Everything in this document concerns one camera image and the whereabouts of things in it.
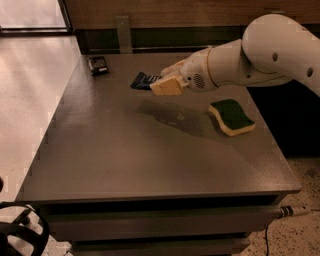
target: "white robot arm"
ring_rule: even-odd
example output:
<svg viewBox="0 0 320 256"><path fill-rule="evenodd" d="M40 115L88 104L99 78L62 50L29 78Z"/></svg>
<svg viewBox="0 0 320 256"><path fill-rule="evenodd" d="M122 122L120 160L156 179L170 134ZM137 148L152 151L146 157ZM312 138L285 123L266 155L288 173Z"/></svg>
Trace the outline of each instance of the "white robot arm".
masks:
<svg viewBox="0 0 320 256"><path fill-rule="evenodd" d="M320 96L320 40L296 21L269 14L254 20L242 40L193 53L161 72L155 95L178 95L223 85L273 86L295 79Z"/></svg>

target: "floor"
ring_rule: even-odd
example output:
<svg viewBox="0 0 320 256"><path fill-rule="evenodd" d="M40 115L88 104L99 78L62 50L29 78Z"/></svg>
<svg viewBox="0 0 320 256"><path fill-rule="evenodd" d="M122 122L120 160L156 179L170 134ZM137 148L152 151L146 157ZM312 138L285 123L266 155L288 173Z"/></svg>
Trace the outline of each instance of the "floor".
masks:
<svg viewBox="0 0 320 256"><path fill-rule="evenodd" d="M14 200L78 58L74 38L0 40L0 176L5 181L0 201ZM13 143L17 138L19 145ZM320 255L320 157L288 162L303 189L281 204L308 206L311 212L269 226L269 255ZM0 220L11 215L2 211ZM266 255L263 231L251 234L250 240L239 256ZM13 243L28 255L26 245ZM51 237L43 255L70 256L69 247Z"/></svg>
<svg viewBox="0 0 320 256"><path fill-rule="evenodd" d="M307 215L275 220L268 228L270 256L320 255L320 157L287 159L302 191L287 196L281 206L308 206ZM251 245L239 256L266 255L265 232L250 235Z"/></svg>

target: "wall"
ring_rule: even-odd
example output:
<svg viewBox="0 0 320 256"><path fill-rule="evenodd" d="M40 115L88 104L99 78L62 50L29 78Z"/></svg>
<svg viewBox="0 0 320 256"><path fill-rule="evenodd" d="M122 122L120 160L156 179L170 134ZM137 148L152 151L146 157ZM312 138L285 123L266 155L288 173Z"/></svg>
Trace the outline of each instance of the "wall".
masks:
<svg viewBox="0 0 320 256"><path fill-rule="evenodd" d="M128 15L131 28L248 25L271 12L320 23L318 0L66 0L66 5L75 29L112 29L117 15Z"/></svg>

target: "small black object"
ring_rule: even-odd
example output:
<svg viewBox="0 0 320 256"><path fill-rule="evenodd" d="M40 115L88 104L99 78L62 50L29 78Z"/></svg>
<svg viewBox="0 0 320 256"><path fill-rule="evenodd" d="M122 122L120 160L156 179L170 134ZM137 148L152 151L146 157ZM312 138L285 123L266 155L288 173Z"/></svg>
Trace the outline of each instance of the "small black object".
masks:
<svg viewBox="0 0 320 256"><path fill-rule="evenodd" d="M2 189L3 189L3 180L2 180L2 178L0 177L0 192L2 191Z"/></svg>
<svg viewBox="0 0 320 256"><path fill-rule="evenodd" d="M103 56L88 58L90 73L93 76L108 73L108 66Z"/></svg>
<svg viewBox="0 0 320 256"><path fill-rule="evenodd" d="M146 75L143 72L139 72L133 83L130 85L132 89L138 90L151 90L150 84L154 83L161 76L154 76L154 75Z"/></svg>

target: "sponge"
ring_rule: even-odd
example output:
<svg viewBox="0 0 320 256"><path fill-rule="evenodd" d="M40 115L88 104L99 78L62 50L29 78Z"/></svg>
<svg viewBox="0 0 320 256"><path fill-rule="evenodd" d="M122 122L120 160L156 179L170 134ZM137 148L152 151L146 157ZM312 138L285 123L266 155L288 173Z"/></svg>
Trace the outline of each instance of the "sponge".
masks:
<svg viewBox="0 0 320 256"><path fill-rule="evenodd" d="M255 122L247 117L235 100L213 102L209 112L217 118L221 130L229 136L250 132L255 128Z"/></svg>

